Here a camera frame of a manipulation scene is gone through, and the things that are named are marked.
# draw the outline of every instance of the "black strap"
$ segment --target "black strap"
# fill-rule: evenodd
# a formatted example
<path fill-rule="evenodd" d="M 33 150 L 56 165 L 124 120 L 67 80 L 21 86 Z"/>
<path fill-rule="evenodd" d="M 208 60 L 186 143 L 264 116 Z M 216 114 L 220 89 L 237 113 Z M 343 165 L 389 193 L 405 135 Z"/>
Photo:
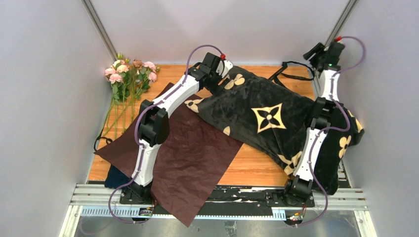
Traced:
<path fill-rule="evenodd" d="M 96 149 L 96 143 L 97 143 L 97 141 L 99 141 L 100 139 L 106 139 L 106 144 L 109 144 L 109 143 L 113 142 L 113 141 L 112 141 L 112 139 L 110 139 L 110 138 L 98 136 L 98 137 L 96 138 L 96 140 L 94 141 L 94 144 L 93 144 L 93 149 L 94 149 L 94 151 L 95 151 L 95 152 L 97 152 L 97 149 Z"/>
<path fill-rule="evenodd" d="M 299 64 L 299 65 L 305 66 L 306 68 L 308 68 L 308 69 L 310 70 L 310 72 L 311 72 L 311 78 L 305 78 L 305 77 L 300 77 L 300 76 L 288 75 L 288 74 L 283 73 L 283 71 L 285 71 L 285 69 L 287 69 L 287 67 L 288 67 L 288 63 L 294 63 L 294 64 Z M 285 86 L 284 86 L 284 84 L 282 84 L 282 83 L 279 81 L 279 79 L 278 79 L 278 76 L 279 76 L 279 75 L 281 75 L 281 74 L 282 74 L 283 76 L 285 76 L 286 78 L 291 78 L 291 79 L 295 79 L 295 80 L 306 80 L 306 81 L 311 81 L 311 80 L 314 80 L 314 71 L 313 71 L 313 69 L 312 69 L 311 67 L 309 67 L 309 66 L 307 66 L 307 65 L 305 65 L 305 64 L 303 64 L 303 63 L 294 62 L 294 61 L 282 62 L 282 67 L 281 67 L 278 71 L 276 71 L 276 72 L 275 72 L 275 73 L 274 73 L 274 74 L 273 74 L 273 75 L 269 78 L 269 80 L 270 80 L 270 81 L 274 80 L 276 84 L 278 84 L 278 85 L 281 85 L 281 86 L 285 87 Z"/>

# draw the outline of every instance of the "wooden surface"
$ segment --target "wooden surface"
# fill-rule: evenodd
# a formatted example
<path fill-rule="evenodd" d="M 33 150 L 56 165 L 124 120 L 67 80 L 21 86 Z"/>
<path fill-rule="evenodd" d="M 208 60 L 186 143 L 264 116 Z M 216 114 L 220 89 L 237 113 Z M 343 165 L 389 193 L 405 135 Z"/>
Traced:
<path fill-rule="evenodd" d="M 160 65 L 161 71 L 158 74 L 159 80 L 151 85 L 148 92 L 141 96 L 141 100 L 153 100 L 169 82 L 176 83 L 185 71 L 183 65 Z M 280 67 L 271 66 L 242 66 L 246 70 L 254 74 L 268 78 Z M 296 76 L 308 76 L 305 67 L 288 67 L 284 73 Z M 308 81 L 300 81 L 294 79 L 280 78 L 281 82 L 291 89 L 303 96 L 314 99 L 313 89 L 311 83 Z M 202 90 L 197 93 L 202 98 L 209 97 L 211 94 L 207 90 Z M 134 117 L 138 114 L 138 109 L 141 101 L 135 105 Z M 110 113 L 109 125 L 115 121 L 113 111 Z M 118 121 L 118 128 L 116 129 L 117 136 L 122 132 L 122 119 Z M 126 110 L 126 127 L 131 123 L 131 109 Z M 111 128 L 106 137 L 114 139 L 115 129 Z M 99 143 L 99 148 L 105 146 L 104 140 Z M 95 156 L 93 165 L 89 174 L 89 180 L 105 180 L 108 174 L 110 164 L 99 156 Z M 252 185 L 252 186 L 282 186 L 287 180 L 286 174 L 268 155 L 244 144 L 233 162 L 228 167 L 224 176 L 219 181 L 221 185 Z"/>

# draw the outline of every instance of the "white wall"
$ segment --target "white wall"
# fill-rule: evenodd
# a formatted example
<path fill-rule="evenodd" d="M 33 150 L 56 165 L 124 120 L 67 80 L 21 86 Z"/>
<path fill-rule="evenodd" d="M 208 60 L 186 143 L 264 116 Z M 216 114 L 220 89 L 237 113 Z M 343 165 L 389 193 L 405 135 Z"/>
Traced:
<path fill-rule="evenodd" d="M 0 9 L 0 235 L 58 236 L 92 161 L 112 60 L 81 1 Z"/>
<path fill-rule="evenodd" d="M 365 127 L 344 161 L 380 237 L 419 232 L 418 9 L 417 0 L 361 0 L 341 32 L 367 47 L 365 62 L 341 75 L 339 98 Z M 345 43 L 344 67 L 361 55 L 355 42 Z"/>
<path fill-rule="evenodd" d="M 347 0 L 93 0 L 117 51 L 184 64 L 214 44 L 236 64 L 303 61 L 329 36 Z M 208 49 L 196 53 L 201 61 Z"/>

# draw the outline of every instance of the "black pillow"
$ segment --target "black pillow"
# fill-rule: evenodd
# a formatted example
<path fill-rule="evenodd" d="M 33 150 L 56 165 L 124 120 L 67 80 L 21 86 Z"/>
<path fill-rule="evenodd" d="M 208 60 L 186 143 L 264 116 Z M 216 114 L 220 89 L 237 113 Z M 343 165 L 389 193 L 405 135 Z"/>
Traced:
<path fill-rule="evenodd" d="M 188 100 L 192 111 L 225 134 L 268 154 L 287 175 L 297 167 L 314 101 L 234 66 L 211 97 Z M 321 147 L 315 175 L 329 195 L 337 190 L 337 169 L 346 148 L 359 143 L 364 130 L 350 118 L 348 132 L 330 130 Z M 346 128 L 341 113 L 331 126 Z"/>

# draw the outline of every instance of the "crumpled brown paper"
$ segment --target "crumpled brown paper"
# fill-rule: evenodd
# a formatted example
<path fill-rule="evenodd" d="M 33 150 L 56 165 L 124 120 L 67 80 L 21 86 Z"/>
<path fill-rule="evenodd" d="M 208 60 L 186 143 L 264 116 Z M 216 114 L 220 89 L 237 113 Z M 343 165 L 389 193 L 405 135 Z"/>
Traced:
<path fill-rule="evenodd" d="M 166 86 L 162 94 L 173 86 Z M 188 100 L 200 99 L 193 95 Z M 114 142 L 95 152 L 131 177 L 138 156 L 135 121 Z M 217 185 L 242 142 L 225 135 L 180 105 L 169 118 L 170 134 L 157 154 L 152 196 L 189 226 Z"/>

